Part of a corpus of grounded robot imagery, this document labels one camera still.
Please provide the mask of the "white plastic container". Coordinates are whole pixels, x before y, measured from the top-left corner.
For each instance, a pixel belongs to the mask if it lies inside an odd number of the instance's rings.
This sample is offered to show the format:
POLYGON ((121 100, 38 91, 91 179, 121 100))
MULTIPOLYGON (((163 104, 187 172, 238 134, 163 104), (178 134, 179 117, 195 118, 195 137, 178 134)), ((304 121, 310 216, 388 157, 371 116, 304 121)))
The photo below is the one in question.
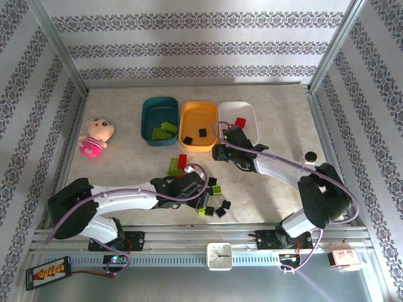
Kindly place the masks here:
POLYGON ((238 117, 246 119, 246 125, 242 130, 251 144, 256 145, 259 141, 259 135, 254 107, 244 101, 226 101, 219 105, 219 121, 225 121, 231 125, 235 125, 231 121, 238 117))

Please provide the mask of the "orange plastic container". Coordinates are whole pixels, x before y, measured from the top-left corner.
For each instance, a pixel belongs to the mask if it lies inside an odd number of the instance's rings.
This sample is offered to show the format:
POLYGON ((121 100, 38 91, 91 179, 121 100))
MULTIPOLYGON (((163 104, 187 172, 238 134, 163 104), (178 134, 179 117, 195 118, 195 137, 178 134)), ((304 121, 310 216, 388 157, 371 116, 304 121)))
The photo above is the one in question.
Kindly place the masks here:
POLYGON ((189 101, 182 106, 179 128, 179 142, 190 152, 209 152, 217 142, 213 126, 218 122, 217 105, 210 101, 189 101), (199 137, 199 129, 207 130, 206 137, 199 137), (193 143, 185 145, 185 137, 193 143))

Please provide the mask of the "white square clock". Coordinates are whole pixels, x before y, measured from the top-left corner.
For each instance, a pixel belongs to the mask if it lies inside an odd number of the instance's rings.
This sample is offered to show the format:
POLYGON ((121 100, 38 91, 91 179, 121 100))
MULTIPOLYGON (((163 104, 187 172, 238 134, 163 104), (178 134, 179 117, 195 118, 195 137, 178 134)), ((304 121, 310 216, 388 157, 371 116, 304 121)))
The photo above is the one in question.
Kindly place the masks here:
POLYGON ((230 243, 210 242, 206 246, 207 267, 210 271, 230 271, 233 267, 230 243))

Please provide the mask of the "teal plastic container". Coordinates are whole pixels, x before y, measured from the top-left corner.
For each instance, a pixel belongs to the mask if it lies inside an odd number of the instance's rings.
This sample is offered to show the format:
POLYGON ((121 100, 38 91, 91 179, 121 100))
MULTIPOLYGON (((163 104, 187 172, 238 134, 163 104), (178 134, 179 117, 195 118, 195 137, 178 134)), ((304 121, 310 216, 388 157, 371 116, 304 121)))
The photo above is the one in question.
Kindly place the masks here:
POLYGON ((169 96, 149 98, 143 103, 141 136, 152 147, 167 147, 174 145, 179 132, 179 104, 169 96), (152 139, 154 129, 160 128, 161 124, 168 122, 176 127, 176 133, 167 131, 171 138, 152 139))

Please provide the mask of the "pink plush doll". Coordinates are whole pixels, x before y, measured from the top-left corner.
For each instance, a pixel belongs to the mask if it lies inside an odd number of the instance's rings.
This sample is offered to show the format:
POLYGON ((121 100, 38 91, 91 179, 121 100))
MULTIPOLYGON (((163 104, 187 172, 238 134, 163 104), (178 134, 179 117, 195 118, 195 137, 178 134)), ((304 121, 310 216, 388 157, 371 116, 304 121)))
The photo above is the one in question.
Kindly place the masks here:
POLYGON ((115 127, 108 120, 94 118, 86 122, 87 135, 78 138, 80 152, 89 158, 98 157, 107 147, 107 141, 113 136, 115 127))

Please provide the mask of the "pink box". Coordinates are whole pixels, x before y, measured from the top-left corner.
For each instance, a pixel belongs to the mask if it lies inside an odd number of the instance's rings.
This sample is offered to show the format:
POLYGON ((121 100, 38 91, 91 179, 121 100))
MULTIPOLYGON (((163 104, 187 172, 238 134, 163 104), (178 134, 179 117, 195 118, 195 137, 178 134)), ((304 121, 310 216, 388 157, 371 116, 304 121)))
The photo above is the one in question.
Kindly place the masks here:
POLYGON ((355 249, 339 249, 327 253, 330 268, 354 272, 362 268, 355 249))

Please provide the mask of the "black power distribution board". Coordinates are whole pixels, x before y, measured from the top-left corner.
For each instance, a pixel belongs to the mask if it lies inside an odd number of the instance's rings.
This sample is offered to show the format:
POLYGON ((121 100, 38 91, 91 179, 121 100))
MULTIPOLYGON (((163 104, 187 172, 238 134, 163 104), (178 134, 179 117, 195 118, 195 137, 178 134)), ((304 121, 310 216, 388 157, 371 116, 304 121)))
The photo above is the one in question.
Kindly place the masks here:
POLYGON ((36 288, 65 279, 72 275, 71 258, 65 256, 53 261, 29 268, 25 272, 25 289, 36 288))

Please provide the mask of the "aluminium mounting rail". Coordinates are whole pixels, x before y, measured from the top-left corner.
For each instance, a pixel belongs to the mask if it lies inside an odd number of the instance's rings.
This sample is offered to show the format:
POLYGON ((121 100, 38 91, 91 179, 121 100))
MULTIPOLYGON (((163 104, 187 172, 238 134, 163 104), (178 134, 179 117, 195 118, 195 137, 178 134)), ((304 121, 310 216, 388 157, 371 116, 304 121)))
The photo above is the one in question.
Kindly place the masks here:
MULTIPOLYGON (((144 232, 144 254, 201 254, 210 242, 228 242, 240 254, 257 251, 251 234, 256 230, 273 230, 269 223, 212 223, 206 225, 133 225, 123 229, 144 232)), ((36 230, 29 247, 30 254, 78 255, 88 251, 89 239, 76 236, 66 240, 52 240, 45 244, 49 230, 36 230)), ((351 247, 373 249, 365 226, 330 226, 324 230, 319 250, 346 243, 351 247)))

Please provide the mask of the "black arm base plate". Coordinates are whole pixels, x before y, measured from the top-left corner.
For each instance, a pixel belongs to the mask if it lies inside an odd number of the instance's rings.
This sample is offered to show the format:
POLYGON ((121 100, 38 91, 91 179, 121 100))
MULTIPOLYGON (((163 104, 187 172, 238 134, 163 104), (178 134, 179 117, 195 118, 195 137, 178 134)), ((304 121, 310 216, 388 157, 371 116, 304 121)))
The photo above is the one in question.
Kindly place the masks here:
POLYGON ((257 230, 254 237, 258 250, 297 249, 298 243, 302 249, 313 247, 310 232, 304 232, 293 238, 279 230, 257 230))
MULTIPOLYGON (((145 242, 144 232, 127 231, 124 232, 124 236, 118 237, 113 241, 106 243, 106 246, 124 252, 131 252, 131 251, 140 252, 143 251, 144 242, 145 242)), ((89 240, 88 250, 90 252, 108 251, 108 249, 96 243, 93 239, 89 240)))

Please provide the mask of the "aluminium side rail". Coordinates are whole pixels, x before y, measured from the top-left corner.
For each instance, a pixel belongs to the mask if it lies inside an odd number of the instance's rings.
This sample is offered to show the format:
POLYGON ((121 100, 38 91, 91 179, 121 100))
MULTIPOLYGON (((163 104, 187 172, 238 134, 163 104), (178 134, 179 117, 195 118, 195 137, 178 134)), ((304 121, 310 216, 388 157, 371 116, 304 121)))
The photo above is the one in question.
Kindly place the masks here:
POLYGON ((87 98, 87 96, 74 98, 74 102, 67 112, 67 117, 64 120, 54 156, 52 157, 52 165, 47 172, 47 179, 43 185, 43 191, 39 199, 40 216, 38 217, 38 221, 33 225, 34 230, 47 228, 48 199, 66 182, 65 179, 69 171, 72 155, 74 154, 77 133, 81 127, 87 98))
MULTIPOLYGON (((315 127, 317 129, 317 133, 319 136, 319 140, 321 142, 321 147, 324 153, 324 158, 329 164, 332 164, 336 171, 338 172, 341 180, 344 184, 347 184, 343 177, 343 170, 340 169, 339 162, 336 156, 336 153, 333 149, 333 144, 331 140, 331 136, 328 132, 326 121, 323 117, 322 111, 320 109, 319 103, 317 102, 317 98, 314 94, 312 94, 308 89, 306 90, 306 96, 309 103, 309 107, 312 113, 312 117, 315 123, 315 127)), ((359 204, 353 205, 353 207, 346 212, 348 218, 354 218, 348 224, 352 227, 364 227, 365 224, 362 222, 361 218, 358 216, 358 212, 356 211, 359 208, 359 204)))

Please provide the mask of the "aluminium frame post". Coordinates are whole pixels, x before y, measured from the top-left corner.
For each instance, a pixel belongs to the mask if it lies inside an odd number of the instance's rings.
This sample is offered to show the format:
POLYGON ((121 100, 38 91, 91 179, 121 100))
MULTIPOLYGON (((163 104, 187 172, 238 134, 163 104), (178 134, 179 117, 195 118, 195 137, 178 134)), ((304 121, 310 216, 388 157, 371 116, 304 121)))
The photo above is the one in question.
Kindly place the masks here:
POLYGON ((349 3, 349 6, 347 7, 347 10, 340 22, 339 27, 333 35, 313 78, 307 86, 309 93, 313 94, 320 86, 323 78, 325 77, 327 71, 330 69, 330 66, 332 65, 336 55, 343 46, 344 41, 347 39, 349 31, 359 17, 361 10, 363 9, 366 2, 367 0, 351 0, 351 2, 349 3))
POLYGON ((51 17, 47 13, 42 0, 26 0, 26 2, 31 9, 34 17, 41 26, 43 32, 47 36, 55 53, 66 68, 67 73, 72 79, 75 87, 78 89, 80 95, 86 97, 88 95, 89 89, 84 79, 82 78, 76 64, 74 63, 74 60, 69 53, 65 43, 63 42, 61 35, 57 31, 51 17))

